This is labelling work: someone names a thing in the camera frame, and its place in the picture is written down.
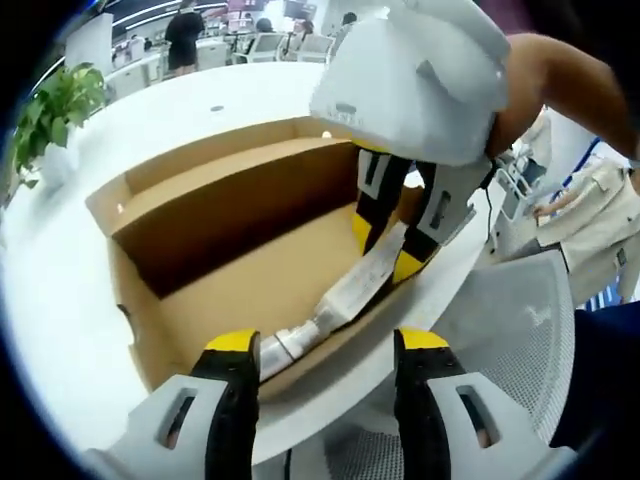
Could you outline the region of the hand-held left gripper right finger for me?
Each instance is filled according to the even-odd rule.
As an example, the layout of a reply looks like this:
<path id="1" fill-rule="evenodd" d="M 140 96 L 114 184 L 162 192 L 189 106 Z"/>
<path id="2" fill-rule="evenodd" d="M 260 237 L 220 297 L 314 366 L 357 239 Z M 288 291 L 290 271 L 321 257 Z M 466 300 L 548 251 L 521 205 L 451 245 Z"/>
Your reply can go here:
<path id="1" fill-rule="evenodd" d="M 395 401 L 407 479 L 559 479 L 574 462 L 549 447 L 525 408 L 467 372 L 431 331 L 393 333 Z"/>

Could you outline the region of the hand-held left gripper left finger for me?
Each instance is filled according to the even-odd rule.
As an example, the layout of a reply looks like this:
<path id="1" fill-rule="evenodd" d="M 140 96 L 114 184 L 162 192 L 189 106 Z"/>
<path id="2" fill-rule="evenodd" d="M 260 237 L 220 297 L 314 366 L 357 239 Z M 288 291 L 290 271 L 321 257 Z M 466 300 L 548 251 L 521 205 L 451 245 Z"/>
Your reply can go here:
<path id="1" fill-rule="evenodd" d="M 88 449 L 97 479 L 249 479 L 259 418 L 260 334 L 211 340 L 187 375 L 176 374 L 134 408 L 122 436 Z"/>

